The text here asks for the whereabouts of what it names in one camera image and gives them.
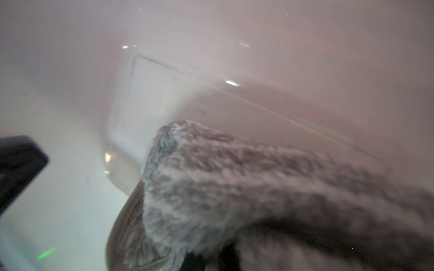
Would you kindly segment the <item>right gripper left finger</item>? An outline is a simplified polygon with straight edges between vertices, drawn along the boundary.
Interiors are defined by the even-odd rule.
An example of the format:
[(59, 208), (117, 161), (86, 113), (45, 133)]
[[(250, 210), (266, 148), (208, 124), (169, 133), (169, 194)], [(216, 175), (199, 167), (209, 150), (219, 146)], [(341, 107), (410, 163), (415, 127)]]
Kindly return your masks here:
[(206, 260), (201, 255), (186, 254), (179, 271), (205, 271)]

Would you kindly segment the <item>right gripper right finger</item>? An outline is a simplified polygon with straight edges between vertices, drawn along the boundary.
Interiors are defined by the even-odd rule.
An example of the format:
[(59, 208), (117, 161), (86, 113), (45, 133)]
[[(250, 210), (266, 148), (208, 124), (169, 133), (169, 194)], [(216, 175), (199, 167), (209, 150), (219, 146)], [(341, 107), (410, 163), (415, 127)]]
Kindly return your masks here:
[(241, 271), (235, 244), (225, 246), (218, 257), (219, 271)]

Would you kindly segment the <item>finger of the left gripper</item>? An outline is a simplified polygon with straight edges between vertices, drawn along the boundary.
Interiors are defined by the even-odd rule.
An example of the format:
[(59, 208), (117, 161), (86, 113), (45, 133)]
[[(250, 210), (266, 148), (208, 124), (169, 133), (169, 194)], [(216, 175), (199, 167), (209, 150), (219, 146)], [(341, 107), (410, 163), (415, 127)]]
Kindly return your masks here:
[(34, 178), (49, 157), (26, 135), (1, 138), (1, 213), (4, 213)]

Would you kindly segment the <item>grey striped cloth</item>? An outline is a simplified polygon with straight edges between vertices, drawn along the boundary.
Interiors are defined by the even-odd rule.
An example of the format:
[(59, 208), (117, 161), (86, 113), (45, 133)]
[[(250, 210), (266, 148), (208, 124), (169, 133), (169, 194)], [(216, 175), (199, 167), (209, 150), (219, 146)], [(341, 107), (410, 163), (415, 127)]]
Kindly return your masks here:
[(158, 129), (106, 245), (110, 271), (431, 271), (434, 195), (362, 167), (182, 120)]

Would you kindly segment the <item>large clear lunch box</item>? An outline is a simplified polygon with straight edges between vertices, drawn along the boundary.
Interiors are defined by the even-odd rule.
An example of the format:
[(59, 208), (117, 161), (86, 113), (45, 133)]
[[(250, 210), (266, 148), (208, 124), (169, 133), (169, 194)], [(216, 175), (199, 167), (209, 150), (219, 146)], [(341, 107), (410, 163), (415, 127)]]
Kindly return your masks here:
[(124, 194), (137, 185), (157, 130), (189, 119), (273, 145), (324, 152), (385, 175), (391, 166), (349, 135), (301, 119), (248, 97), (250, 86), (158, 61), (136, 45), (123, 45), (122, 65), (107, 123), (106, 174)]

